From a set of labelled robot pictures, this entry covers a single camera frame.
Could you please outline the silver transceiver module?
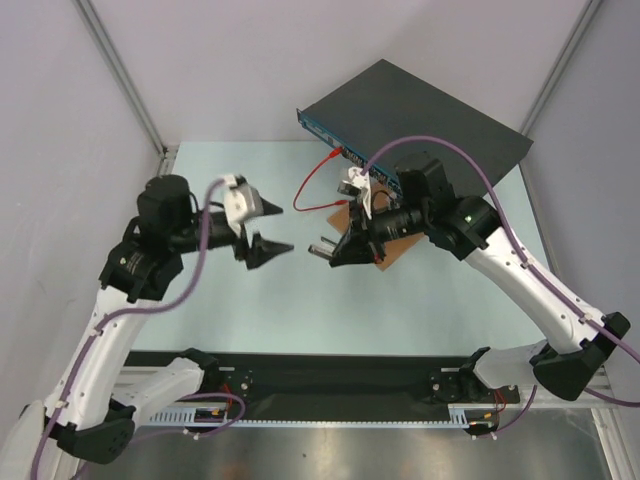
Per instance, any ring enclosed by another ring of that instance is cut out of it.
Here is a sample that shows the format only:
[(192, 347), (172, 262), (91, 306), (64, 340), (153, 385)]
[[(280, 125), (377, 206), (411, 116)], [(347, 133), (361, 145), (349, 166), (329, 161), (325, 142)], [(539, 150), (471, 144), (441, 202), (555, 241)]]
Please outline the silver transceiver module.
[(333, 240), (321, 236), (319, 244), (311, 244), (308, 247), (308, 252), (312, 255), (315, 255), (319, 258), (323, 258), (325, 260), (330, 260), (333, 256), (333, 252), (337, 246), (337, 243)]

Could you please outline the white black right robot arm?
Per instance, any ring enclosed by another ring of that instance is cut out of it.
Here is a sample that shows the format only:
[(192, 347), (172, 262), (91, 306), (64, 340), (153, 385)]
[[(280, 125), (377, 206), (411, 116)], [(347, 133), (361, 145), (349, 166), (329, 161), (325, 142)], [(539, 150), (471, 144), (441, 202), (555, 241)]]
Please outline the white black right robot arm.
[(439, 160), (412, 154), (396, 173), (400, 199), (380, 211), (373, 208), (369, 175), (358, 167), (343, 174), (338, 190), (351, 198), (348, 223), (329, 254), (330, 266), (379, 263), (386, 243), (425, 234), (491, 280), (544, 335), (531, 345), (477, 350), (463, 367), (463, 395), (481, 402), (500, 387), (530, 383), (577, 400), (619, 347), (628, 319), (578, 299), (530, 254), (495, 207), (478, 196), (456, 195)]

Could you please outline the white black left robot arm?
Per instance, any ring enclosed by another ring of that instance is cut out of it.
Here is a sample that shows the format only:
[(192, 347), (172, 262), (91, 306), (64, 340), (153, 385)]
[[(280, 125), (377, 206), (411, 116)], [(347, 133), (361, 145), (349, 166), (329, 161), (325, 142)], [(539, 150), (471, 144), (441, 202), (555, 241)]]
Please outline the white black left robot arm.
[(155, 412), (191, 394), (214, 397), (223, 382), (218, 363), (195, 349), (137, 392), (117, 395), (114, 386), (144, 323), (187, 300), (208, 251), (230, 247), (236, 260), (256, 269), (293, 248), (247, 236), (248, 221), (283, 210), (241, 175), (214, 180), (202, 201), (184, 177), (154, 177), (138, 196), (137, 211), (109, 252), (81, 344), (55, 390), (32, 405), (34, 430), (29, 439), (7, 445), (23, 456), (23, 478), (54, 478), (54, 463), (64, 454), (107, 464)]

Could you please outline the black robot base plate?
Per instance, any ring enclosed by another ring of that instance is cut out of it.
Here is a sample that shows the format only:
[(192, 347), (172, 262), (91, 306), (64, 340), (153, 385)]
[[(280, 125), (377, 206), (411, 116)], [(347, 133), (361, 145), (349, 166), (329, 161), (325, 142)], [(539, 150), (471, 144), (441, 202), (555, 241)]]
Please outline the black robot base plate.
[(472, 379), (456, 356), (366, 356), (217, 353), (219, 372), (205, 391), (231, 393), (233, 414), (253, 418), (300, 416), (418, 419), (436, 405), (500, 410), (516, 405), (514, 386), (492, 391)]

